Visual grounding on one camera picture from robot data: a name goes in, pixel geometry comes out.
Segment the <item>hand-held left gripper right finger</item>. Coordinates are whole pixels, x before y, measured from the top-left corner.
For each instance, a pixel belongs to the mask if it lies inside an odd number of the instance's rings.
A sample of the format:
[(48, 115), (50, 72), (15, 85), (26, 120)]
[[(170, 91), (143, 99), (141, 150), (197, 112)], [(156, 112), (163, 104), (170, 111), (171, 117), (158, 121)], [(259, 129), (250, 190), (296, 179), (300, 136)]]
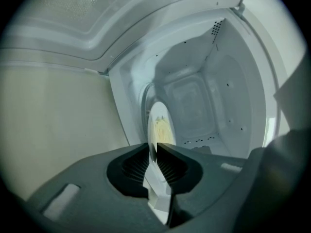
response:
[(250, 187), (249, 161), (158, 144), (172, 189), (169, 228), (233, 228)]

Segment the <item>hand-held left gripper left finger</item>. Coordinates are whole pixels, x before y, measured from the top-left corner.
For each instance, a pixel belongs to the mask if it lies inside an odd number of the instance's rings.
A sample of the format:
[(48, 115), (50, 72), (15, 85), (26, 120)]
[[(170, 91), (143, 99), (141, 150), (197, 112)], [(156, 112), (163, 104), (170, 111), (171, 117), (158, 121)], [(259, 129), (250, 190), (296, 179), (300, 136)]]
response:
[(143, 178), (147, 144), (83, 158), (41, 185), (27, 200), (52, 233), (163, 233), (148, 205)]

